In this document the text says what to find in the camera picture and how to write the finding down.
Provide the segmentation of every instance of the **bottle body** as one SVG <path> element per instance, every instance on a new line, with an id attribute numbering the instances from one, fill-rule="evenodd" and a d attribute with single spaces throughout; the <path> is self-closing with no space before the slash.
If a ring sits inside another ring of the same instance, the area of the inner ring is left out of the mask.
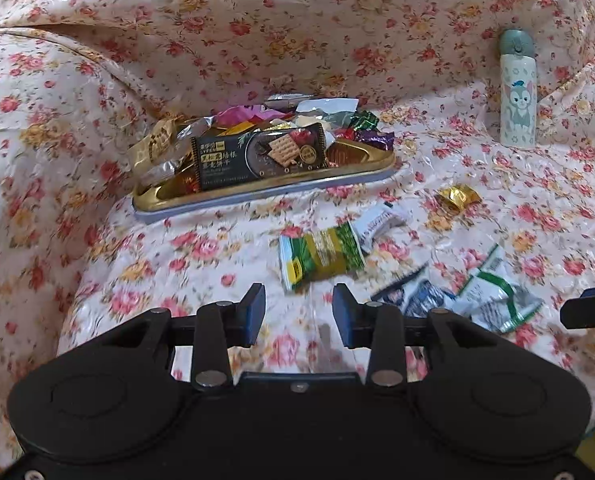
<path id="1" fill-rule="evenodd" d="M 535 58 L 503 54 L 500 66 L 500 142 L 504 146 L 533 148 L 537 117 Z"/>

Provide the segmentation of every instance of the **black robotic gripper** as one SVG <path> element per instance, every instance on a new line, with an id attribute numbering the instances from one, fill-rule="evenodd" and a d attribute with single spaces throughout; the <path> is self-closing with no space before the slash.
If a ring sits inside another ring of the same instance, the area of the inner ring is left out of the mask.
<path id="1" fill-rule="evenodd" d="M 227 350 L 255 343 L 264 310 L 259 283 L 196 316 L 154 308 L 34 370 L 8 398 L 25 454 L 1 479 L 595 479 L 573 455 L 583 384 L 468 319 L 402 317 L 337 285 L 344 345 L 372 350 L 365 384 L 246 372 L 234 385 Z M 189 345 L 192 380 L 176 381 Z M 425 349 L 416 383 L 405 346 Z"/>

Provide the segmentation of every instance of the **cartoon character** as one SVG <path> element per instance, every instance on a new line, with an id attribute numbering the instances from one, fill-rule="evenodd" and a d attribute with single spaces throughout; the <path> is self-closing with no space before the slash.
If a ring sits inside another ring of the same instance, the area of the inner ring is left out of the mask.
<path id="1" fill-rule="evenodd" d="M 504 92 L 509 99 L 507 121 L 509 130 L 517 134 L 527 134 L 532 130 L 531 101 L 533 99 L 533 83 L 519 80 L 512 86 L 504 85 Z"/>

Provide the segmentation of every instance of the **purple object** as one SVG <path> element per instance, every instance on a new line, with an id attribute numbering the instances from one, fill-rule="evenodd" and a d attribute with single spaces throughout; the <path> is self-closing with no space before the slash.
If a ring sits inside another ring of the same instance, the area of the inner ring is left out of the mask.
<path id="1" fill-rule="evenodd" d="M 358 130 L 355 135 L 357 142 L 363 142 L 379 150 L 390 152 L 393 149 L 395 134 L 393 132 L 381 133 L 377 130 Z"/>

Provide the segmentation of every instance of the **white thermos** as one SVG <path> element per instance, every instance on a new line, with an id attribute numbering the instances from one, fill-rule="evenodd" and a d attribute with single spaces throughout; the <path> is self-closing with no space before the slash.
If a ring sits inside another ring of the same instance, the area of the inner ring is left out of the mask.
<path id="1" fill-rule="evenodd" d="M 533 40 L 523 30 L 500 37 L 500 142 L 515 148 L 535 146 L 537 70 Z"/>

